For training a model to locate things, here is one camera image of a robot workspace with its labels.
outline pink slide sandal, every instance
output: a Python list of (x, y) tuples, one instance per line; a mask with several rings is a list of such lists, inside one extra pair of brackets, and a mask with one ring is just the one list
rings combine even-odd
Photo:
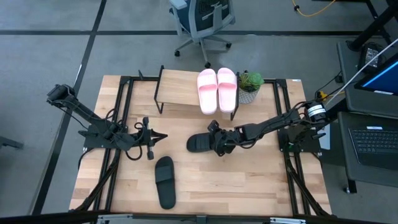
[(198, 76), (200, 109), (204, 114), (217, 110), (217, 77), (213, 69), (205, 69)]
[(217, 73), (220, 110), (232, 113), (236, 106), (236, 75), (229, 68), (221, 68)]

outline black slide sandal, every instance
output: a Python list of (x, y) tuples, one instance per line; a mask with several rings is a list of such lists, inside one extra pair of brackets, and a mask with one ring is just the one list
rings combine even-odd
[(194, 134), (187, 141), (187, 149), (190, 152), (208, 152), (210, 149), (211, 134)]
[(174, 164), (172, 158), (160, 158), (155, 165), (155, 181), (160, 206), (171, 209), (175, 205)]

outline green plant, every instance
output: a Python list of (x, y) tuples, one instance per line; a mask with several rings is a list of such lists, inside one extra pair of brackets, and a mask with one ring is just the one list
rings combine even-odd
[(248, 92), (252, 93), (258, 89), (264, 83), (260, 73), (257, 72), (248, 72), (243, 73), (239, 77), (239, 87)]

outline blue screen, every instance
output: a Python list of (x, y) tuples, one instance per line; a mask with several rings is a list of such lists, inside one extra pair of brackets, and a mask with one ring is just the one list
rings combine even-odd
[(398, 62), (393, 63), (362, 87), (389, 93), (398, 93)]

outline plant pot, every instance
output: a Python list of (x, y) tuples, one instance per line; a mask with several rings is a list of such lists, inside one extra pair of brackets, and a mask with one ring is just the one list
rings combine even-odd
[(249, 93), (239, 88), (239, 103), (248, 104), (253, 102), (259, 90), (260, 88), (254, 92)]

